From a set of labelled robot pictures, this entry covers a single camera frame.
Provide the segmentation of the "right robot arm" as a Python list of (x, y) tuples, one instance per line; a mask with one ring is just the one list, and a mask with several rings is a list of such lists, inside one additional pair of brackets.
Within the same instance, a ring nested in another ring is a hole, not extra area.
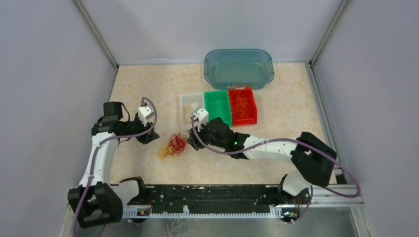
[(292, 203), (311, 186), (328, 187), (336, 162), (336, 152), (309, 132), (296, 139), (259, 138), (235, 132), (221, 118), (208, 120), (191, 116), (192, 129), (187, 142), (195, 149), (208, 149), (234, 159), (269, 159), (294, 165), (284, 175), (273, 195), (275, 204)]

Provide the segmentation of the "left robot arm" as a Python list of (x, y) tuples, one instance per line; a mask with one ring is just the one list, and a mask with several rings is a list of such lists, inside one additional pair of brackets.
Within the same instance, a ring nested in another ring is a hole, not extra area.
[(68, 191), (67, 199), (74, 212), (73, 226), (81, 228), (103, 226), (121, 221), (123, 207), (130, 201), (143, 204), (148, 198), (141, 177), (122, 180), (115, 189), (111, 187), (111, 169), (114, 154), (120, 142), (135, 138), (148, 144), (159, 138), (154, 131), (157, 110), (153, 102), (143, 97), (133, 119), (123, 121), (126, 110), (122, 102), (103, 104), (103, 116), (91, 129), (92, 147), (84, 175)]

